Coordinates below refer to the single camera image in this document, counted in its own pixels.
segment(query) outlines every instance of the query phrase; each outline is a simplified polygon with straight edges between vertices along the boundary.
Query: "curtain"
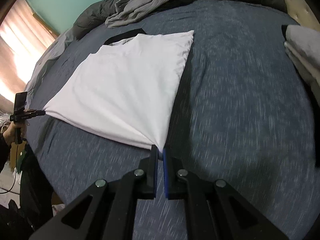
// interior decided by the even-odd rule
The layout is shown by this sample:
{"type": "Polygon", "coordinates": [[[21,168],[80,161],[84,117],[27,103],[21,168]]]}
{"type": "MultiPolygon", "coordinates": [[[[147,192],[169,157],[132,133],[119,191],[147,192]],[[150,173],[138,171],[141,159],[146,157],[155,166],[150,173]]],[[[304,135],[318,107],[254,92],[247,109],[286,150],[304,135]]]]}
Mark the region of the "curtain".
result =
{"type": "Polygon", "coordinates": [[[0,111],[13,111],[15,94],[22,92],[36,62],[54,38],[32,16],[25,0],[17,0],[0,26],[0,111]]]}

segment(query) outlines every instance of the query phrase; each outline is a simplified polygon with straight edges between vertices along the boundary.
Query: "sunlight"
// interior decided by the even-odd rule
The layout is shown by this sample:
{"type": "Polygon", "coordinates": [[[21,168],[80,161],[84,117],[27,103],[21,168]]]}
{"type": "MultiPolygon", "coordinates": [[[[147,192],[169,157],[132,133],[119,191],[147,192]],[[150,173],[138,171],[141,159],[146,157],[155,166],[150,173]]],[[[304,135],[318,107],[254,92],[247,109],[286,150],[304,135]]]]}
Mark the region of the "sunlight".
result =
{"type": "Polygon", "coordinates": [[[37,63],[37,59],[33,59],[30,56],[20,57],[14,55],[14,63],[17,67],[17,76],[27,84],[32,77],[33,70],[37,63]]]}
{"type": "Polygon", "coordinates": [[[0,79],[0,91],[1,91],[1,95],[4,98],[14,103],[14,99],[16,95],[3,83],[1,79],[0,79]]]}

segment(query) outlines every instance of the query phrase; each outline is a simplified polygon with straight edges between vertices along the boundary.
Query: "blue bedsheet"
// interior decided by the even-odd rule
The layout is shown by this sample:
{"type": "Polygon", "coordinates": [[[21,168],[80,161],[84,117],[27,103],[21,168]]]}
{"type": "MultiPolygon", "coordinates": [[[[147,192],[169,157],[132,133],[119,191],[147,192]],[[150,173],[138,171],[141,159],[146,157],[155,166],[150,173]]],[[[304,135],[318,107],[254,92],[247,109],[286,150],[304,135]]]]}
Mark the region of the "blue bedsheet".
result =
{"type": "MultiPolygon", "coordinates": [[[[285,53],[282,24],[296,23],[263,6],[197,0],[128,26],[101,25],[67,47],[31,108],[41,109],[114,35],[195,30],[167,139],[173,154],[203,179],[225,179],[290,239],[302,239],[320,212],[320,173],[313,113],[285,53]]],[[[148,154],[48,116],[30,124],[28,141],[65,203],[98,178],[119,179],[148,154]]],[[[133,239],[187,239],[183,202],[164,198],[162,162],[158,175],[156,200],[138,202],[133,239]]]]}

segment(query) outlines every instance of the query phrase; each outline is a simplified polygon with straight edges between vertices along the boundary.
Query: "cable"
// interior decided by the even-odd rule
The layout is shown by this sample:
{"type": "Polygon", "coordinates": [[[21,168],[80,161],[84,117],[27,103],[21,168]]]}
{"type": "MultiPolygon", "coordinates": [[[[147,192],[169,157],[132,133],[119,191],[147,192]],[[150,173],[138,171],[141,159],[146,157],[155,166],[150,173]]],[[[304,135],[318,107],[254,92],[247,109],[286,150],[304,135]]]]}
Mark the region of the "cable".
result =
{"type": "Polygon", "coordinates": [[[18,145],[17,145],[17,152],[16,152],[16,174],[14,175],[13,185],[12,185],[11,189],[9,189],[9,190],[7,190],[7,191],[5,191],[5,192],[1,192],[0,194],[6,194],[6,193],[11,192],[11,190],[13,189],[14,184],[16,183],[16,177],[17,177],[17,158],[18,158],[18,145]]]}

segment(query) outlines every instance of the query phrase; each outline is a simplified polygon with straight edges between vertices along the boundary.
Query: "screw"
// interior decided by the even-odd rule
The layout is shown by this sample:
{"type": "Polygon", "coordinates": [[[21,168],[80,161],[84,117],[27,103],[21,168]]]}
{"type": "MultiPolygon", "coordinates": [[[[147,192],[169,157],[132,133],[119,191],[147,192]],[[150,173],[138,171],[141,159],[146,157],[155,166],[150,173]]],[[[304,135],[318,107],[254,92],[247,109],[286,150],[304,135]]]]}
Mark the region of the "screw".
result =
{"type": "Polygon", "coordinates": [[[188,171],[185,169],[178,170],[178,176],[185,177],[188,175],[188,171]]]}
{"type": "Polygon", "coordinates": [[[98,179],[95,184],[97,187],[104,187],[106,185],[106,181],[104,179],[98,179]]]}
{"type": "Polygon", "coordinates": [[[217,187],[225,187],[227,184],[223,179],[218,179],[216,181],[216,185],[217,185],[217,187]]]}
{"type": "Polygon", "coordinates": [[[134,174],[135,174],[137,177],[140,177],[140,176],[142,176],[142,175],[144,174],[144,171],[141,170],[141,169],[136,169],[136,170],[134,171],[134,174]]]}

